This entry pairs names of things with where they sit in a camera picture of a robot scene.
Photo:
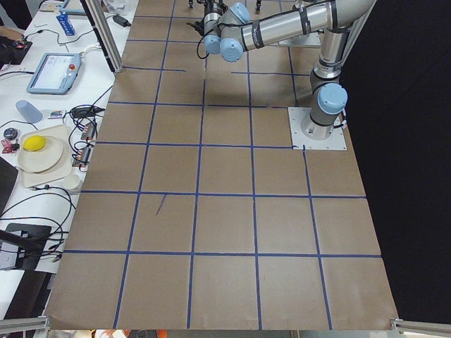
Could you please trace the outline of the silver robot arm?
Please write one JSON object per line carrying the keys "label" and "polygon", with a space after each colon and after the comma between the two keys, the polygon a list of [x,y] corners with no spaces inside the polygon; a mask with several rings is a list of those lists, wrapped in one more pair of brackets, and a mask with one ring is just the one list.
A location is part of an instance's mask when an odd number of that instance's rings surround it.
{"label": "silver robot arm", "polygon": [[373,2],[296,1],[292,10],[261,20],[251,20],[240,2],[227,6],[222,1],[203,1],[203,5],[203,19],[192,26],[202,36],[206,53],[219,54],[227,62],[240,60],[246,51],[323,30],[319,59],[310,75],[315,102],[301,128],[310,139],[329,138],[347,103],[347,92],[339,84],[347,40]]}

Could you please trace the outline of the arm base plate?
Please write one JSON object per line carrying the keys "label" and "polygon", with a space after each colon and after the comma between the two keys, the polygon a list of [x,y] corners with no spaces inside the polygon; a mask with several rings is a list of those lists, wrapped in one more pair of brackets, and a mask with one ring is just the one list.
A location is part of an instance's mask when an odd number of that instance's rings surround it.
{"label": "arm base plate", "polygon": [[311,108],[288,107],[293,149],[346,151],[342,123],[337,117],[330,126],[315,124],[310,116]]}

